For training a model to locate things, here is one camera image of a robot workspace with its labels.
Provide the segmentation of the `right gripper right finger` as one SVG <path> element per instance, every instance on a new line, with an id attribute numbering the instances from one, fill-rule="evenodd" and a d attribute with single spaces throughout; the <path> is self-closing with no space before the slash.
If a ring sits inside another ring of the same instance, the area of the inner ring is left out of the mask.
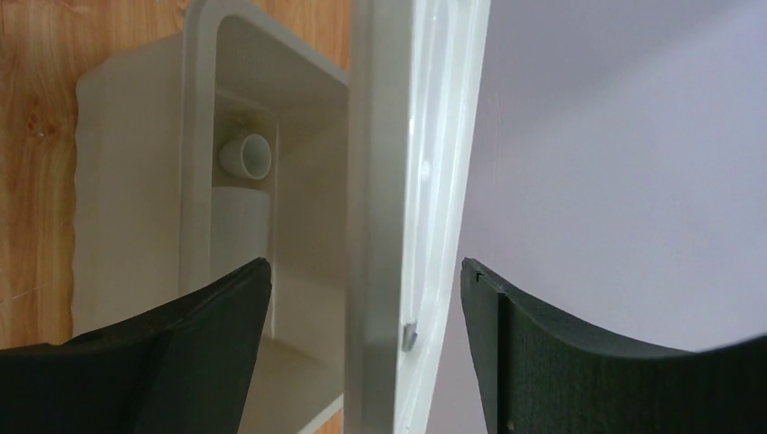
<path id="1" fill-rule="evenodd" d="M 763 433 L 766 339 L 703 352 L 590 324 L 464 259 L 460 298 L 490 433 Z"/>

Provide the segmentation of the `small white cup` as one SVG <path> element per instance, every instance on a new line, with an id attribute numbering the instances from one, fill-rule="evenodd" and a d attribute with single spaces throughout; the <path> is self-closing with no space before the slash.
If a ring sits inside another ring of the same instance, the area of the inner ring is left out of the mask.
<path id="1" fill-rule="evenodd" d="M 260 134 L 230 140 L 218 152 L 219 166 L 227 174 L 259 181 L 267 177 L 272 164 L 269 141 Z"/>

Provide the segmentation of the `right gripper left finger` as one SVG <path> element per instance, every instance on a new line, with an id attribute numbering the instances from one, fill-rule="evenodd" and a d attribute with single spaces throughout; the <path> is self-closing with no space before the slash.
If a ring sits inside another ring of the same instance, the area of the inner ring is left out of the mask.
<path id="1" fill-rule="evenodd" d="M 234 433 L 270 303 L 255 259 L 208 286 L 72 338 L 1 353 L 4 433 Z"/>

